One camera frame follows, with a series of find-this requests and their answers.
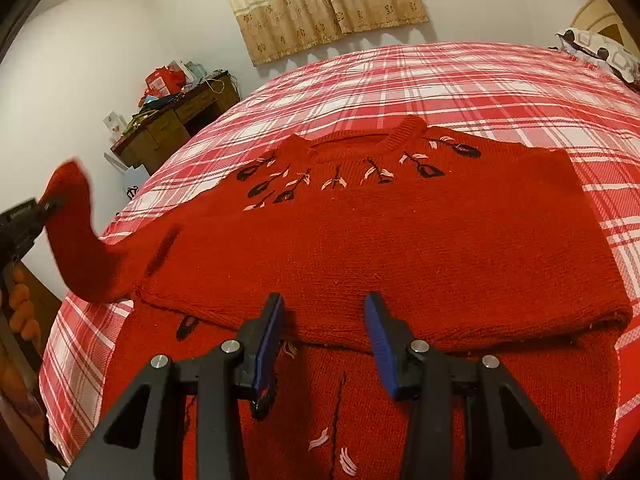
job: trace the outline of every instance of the red plaid bedspread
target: red plaid bedspread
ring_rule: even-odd
[[[617,343],[615,463],[640,429],[640,96],[595,66],[558,51],[486,43],[389,46],[304,66],[268,82],[178,150],[116,215],[104,240],[121,240],[290,134],[394,126],[405,114],[570,153],[636,314]],[[105,371],[131,311],[69,294],[53,325],[40,387],[52,440],[68,461],[98,423]]]

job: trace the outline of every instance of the beige floral curtain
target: beige floral curtain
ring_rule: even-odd
[[[425,23],[421,0],[230,0],[254,65],[345,34]]]

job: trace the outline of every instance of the red bag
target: red bag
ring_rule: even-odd
[[[155,97],[165,97],[177,94],[187,83],[187,76],[182,70],[174,72],[166,67],[156,68],[156,70],[146,78],[146,86],[149,95]]]

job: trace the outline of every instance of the wooden headboard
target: wooden headboard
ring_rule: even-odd
[[[607,36],[640,57],[638,46],[607,0],[589,0],[576,13],[571,26]]]

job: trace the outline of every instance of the pillow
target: pillow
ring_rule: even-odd
[[[561,50],[615,74],[622,81],[640,89],[640,59],[617,41],[578,28],[558,32]]]

